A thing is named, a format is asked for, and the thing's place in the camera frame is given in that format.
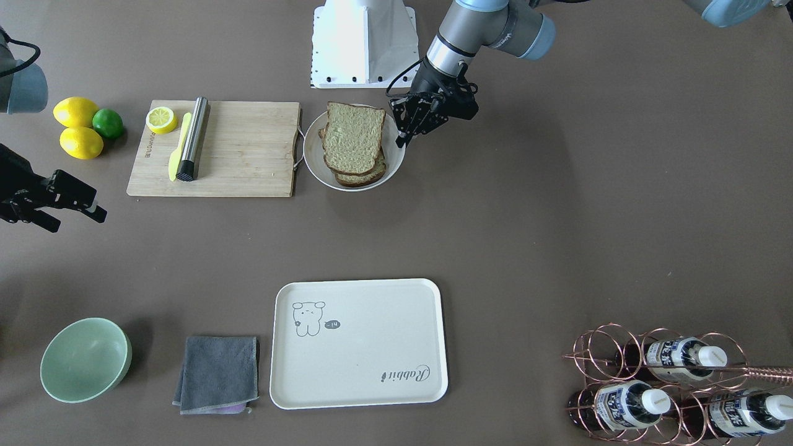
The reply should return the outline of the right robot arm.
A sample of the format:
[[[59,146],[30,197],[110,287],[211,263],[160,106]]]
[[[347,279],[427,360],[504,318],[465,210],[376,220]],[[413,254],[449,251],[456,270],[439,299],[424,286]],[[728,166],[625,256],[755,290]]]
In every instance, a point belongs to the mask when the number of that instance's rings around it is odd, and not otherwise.
[[[37,45],[11,38],[1,30],[1,111],[39,113],[48,104],[48,84],[37,65],[42,51]],[[49,176],[38,175],[22,155],[1,146],[1,217],[13,224],[34,224],[57,232],[59,219],[43,208],[71,209],[97,223],[107,219],[107,211],[97,205],[97,190],[65,170]]]

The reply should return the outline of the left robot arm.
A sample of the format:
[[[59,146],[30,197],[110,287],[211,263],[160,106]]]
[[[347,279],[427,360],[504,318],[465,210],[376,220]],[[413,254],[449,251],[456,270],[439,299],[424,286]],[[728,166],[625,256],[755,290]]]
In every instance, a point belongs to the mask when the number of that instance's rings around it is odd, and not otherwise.
[[[397,149],[504,160],[603,149],[791,143],[791,2],[453,1],[408,90],[386,92]]]

